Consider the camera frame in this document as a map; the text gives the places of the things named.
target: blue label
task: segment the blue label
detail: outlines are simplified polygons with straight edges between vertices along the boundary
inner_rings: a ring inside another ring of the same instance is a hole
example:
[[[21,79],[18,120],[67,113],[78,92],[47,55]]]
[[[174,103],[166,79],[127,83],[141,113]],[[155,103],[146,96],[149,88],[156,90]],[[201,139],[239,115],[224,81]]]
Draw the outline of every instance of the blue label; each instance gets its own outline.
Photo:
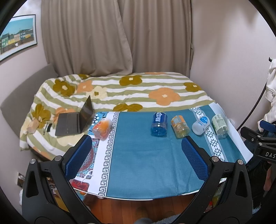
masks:
[[[166,117],[165,113],[157,112],[153,115],[153,121],[152,122],[153,123],[162,123],[162,122],[164,122],[165,117]]]
[[[205,124],[208,123],[208,118],[207,117],[201,117],[200,120]]]

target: black cable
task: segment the black cable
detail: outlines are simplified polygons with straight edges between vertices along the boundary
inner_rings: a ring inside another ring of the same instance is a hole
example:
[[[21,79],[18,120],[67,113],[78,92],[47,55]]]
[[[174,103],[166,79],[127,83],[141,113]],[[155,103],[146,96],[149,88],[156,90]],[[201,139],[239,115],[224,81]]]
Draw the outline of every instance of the black cable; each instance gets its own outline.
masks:
[[[247,119],[250,117],[250,115],[253,113],[253,111],[255,110],[256,106],[258,105],[258,103],[260,102],[264,92],[266,90],[266,84],[264,85],[264,89],[262,90],[262,93],[260,94],[257,102],[255,103],[254,107],[252,108],[252,110],[250,111],[250,113],[247,115],[247,117],[245,118],[245,120],[242,122],[242,124],[237,128],[237,131],[244,125],[244,123],[247,121]]]

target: person's hand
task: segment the person's hand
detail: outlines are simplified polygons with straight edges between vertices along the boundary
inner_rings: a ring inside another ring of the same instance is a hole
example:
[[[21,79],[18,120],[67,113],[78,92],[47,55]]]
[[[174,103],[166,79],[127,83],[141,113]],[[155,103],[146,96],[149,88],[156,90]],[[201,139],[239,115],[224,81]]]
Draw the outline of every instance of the person's hand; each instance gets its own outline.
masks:
[[[266,173],[266,181],[264,183],[264,190],[269,191],[272,185],[272,180],[271,180],[271,167],[268,169]]]

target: beige curtain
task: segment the beige curtain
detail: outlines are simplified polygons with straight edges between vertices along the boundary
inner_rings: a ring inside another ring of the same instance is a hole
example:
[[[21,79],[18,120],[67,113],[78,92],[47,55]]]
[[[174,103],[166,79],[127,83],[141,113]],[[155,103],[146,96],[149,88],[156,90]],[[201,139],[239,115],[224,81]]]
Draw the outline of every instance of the beige curtain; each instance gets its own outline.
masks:
[[[190,0],[118,0],[133,72],[171,71],[189,77]]]
[[[60,76],[130,74],[117,0],[42,0],[45,55]]]

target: gray headboard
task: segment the gray headboard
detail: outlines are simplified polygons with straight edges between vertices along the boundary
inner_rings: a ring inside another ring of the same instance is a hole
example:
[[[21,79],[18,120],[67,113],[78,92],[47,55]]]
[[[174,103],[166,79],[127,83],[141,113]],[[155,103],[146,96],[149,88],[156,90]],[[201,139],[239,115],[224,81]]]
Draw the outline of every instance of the gray headboard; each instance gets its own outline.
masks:
[[[4,118],[18,137],[34,95],[45,80],[57,77],[53,66],[49,64],[20,84],[0,105]]]

